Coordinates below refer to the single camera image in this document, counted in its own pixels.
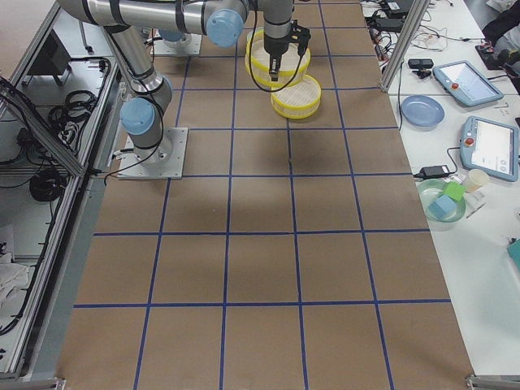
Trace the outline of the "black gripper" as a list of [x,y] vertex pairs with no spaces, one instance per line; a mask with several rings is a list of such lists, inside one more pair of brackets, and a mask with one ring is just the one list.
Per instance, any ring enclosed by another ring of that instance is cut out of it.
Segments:
[[280,64],[289,44],[297,45],[297,53],[301,57],[307,51],[311,38],[310,30],[291,20],[286,24],[264,24],[264,49],[269,54],[269,75],[273,82],[279,80]]

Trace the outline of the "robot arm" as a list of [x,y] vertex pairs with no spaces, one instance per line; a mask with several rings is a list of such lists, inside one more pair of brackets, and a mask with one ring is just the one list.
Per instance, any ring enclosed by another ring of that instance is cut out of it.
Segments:
[[278,80],[289,46],[297,45],[298,53],[304,54],[310,40],[310,31],[293,19],[291,1],[61,1],[59,5],[77,20],[102,28],[135,94],[123,104],[120,120],[143,165],[162,163],[171,155],[163,116],[172,91],[147,54],[139,27],[203,35],[219,47],[229,47],[240,37],[249,13],[262,12],[272,80]]

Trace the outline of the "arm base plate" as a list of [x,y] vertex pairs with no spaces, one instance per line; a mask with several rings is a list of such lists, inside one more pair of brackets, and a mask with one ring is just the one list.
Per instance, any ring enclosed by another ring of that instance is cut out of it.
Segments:
[[120,159],[117,177],[123,180],[181,179],[184,170],[188,128],[166,128],[162,143],[155,149],[135,149],[127,136],[125,148],[131,149]]
[[197,57],[200,54],[202,36],[185,34],[178,41],[154,41],[150,46],[150,53],[159,57]]

